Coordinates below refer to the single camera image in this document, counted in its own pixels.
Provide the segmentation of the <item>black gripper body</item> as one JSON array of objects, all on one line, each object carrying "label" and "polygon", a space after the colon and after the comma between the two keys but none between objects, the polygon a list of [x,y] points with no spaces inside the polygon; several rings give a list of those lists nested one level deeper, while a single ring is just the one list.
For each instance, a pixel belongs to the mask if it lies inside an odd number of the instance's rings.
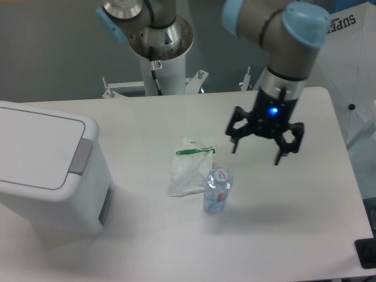
[{"label": "black gripper body", "polygon": [[275,139],[288,130],[295,129],[290,118],[297,104],[297,99],[286,100],[287,88],[277,89],[277,97],[271,96],[260,89],[253,110],[250,124],[253,133],[267,139]]}]

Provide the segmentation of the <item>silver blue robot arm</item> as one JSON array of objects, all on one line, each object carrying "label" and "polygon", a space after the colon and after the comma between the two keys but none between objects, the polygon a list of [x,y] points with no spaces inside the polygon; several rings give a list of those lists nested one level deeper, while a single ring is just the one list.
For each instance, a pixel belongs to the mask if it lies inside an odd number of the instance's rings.
[{"label": "silver blue robot arm", "polygon": [[[185,93],[185,69],[163,74],[168,61],[184,55],[193,43],[189,24],[176,13],[175,1],[103,1],[96,16],[117,42],[129,42],[145,61],[148,96]],[[319,1],[226,1],[224,27],[270,55],[253,109],[236,107],[226,128],[232,143],[256,135],[273,139],[276,159],[297,153],[304,124],[290,117],[325,43],[330,14]]]}]

